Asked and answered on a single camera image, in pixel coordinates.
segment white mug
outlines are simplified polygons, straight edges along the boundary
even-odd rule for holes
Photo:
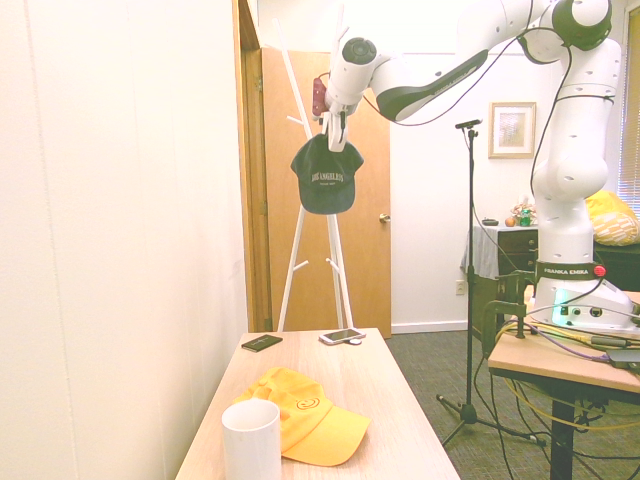
[[[280,480],[280,409],[252,398],[222,414],[226,480]]]

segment wooden table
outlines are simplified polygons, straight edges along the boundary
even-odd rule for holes
[[[600,355],[571,342],[571,348],[589,355]],[[527,334],[518,339],[503,335],[489,357],[489,371],[497,376],[530,382],[542,386],[554,398],[574,403],[579,398],[602,398],[640,404],[640,377],[580,358],[553,345],[540,335]],[[574,408],[553,401],[554,417],[573,422]],[[573,448],[573,427],[552,422],[552,434]],[[567,448],[552,443],[550,478],[571,479],[573,455]]]
[[[282,366],[319,382],[338,407],[369,417],[355,454],[337,467],[282,459],[283,479],[458,479],[377,329],[363,329],[362,345],[327,346],[323,332],[274,334],[284,340],[259,353],[238,347],[176,480],[224,478],[222,412],[269,368]],[[261,334],[245,334],[244,343]]]

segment black tripod stand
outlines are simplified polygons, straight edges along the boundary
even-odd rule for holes
[[[458,433],[465,425],[472,425],[474,423],[480,423],[487,427],[495,428],[496,430],[503,431],[509,435],[515,437],[525,438],[530,441],[539,442],[539,440],[528,433],[518,432],[511,430],[510,428],[503,427],[502,425],[496,425],[494,423],[487,422],[478,418],[476,409],[471,403],[471,384],[473,377],[473,329],[471,322],[472,306],[473,306],[473,284],[475,279],[475,269],[473,268],[473,139],[478,136],[478,133],[473,129],[475,125],[478,125],[481,120],[472,120],[470,122],[460,123],[456,125],[457,129],[468,129],[467,136],[469,138],[469,254],[467,255],[469,260],[469,267],[467,268],[467,398],[466,403],[458,403],[457,405],[450,402],[442,395],[436,395],[436,399],[443,405],[455,410],[460,415],[460,423],[451,432],[447,438],[444,439],[442,445],[445,446],[449,443],[456,433]]]

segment white phone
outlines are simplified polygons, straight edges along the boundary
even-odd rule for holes
[[[319,340],[327,345],[337,345],[338,343],[344,343],[355,338],[362,338],[366,336],[367,334],[360,330],[347,328],[345,330],[338,330],[337,332],[324,333],[320,335]]]

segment white coat rack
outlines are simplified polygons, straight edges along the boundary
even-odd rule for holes
[[[336,30],[336,38],[334,40],[333,55],[337,51],[337,44],[340,42],[342,36],[346,33],[346,30],[341,30],[343,10],[340,9],[340,18],[338,21],[338,28]],[[287,117],[288,120],[302,125],[304,127],[307,140],[310,140],[313,134],[311,133],[311,126],[309,125],[309,119],[302,103],[302,97],[300,96],[300,90],[298,83],[296,82],[295,75],[293,73],[293,67],[291,66],[291,59],[289,57],[289,51],[286,46],[284,34],[280,27],[280,22],[277,18],[273,19],[273,24],[280,36],[280,44],[282,51],[282,58],[284,60],[285,68],[287,69],[287,75],[289,76],[289,82],[291,83],[291,89],[298,106],[298,113],[300,114],[300,120]],[[309,264],[308,260],[296,265],[298,258],[298,247],[300,245],[300,236],[302,234],[302,225],[304,224],[305,209],[300,205],[300,211],[298,212],[298,223],[296,225],[296,233],[293,239],[293,248],[291,249],[291,258],[289,259],[289,269],[287,271],[287,280],[284,285],[284,295],[282,297],[282,308],[280,309],[280,318],[278,320],[278,332],[284,331],[284,322],[287,315],[287,307],[289,305],[289,295],[291,293],[291,282],[293,280],[293,274],[296,270]],[[344,328],[344,321],[342,318],[342,300],[344,300],[344,311],[347,317],[347,326],[353,328],[353,318],[351,316],[351,304],[349,303],[349,291],[347,289],[347,276],[344,270],[344,259],[342,256],[342,245],[340,243],[340,231],[338,229],[338,217],[334,215],[327,215],[327,227],[329,231],[329,246],[331,250],[331,258],[327,258],[326,261],[333,270],[333,289],[336,297],[336,311],[338,315],[338,328]]]

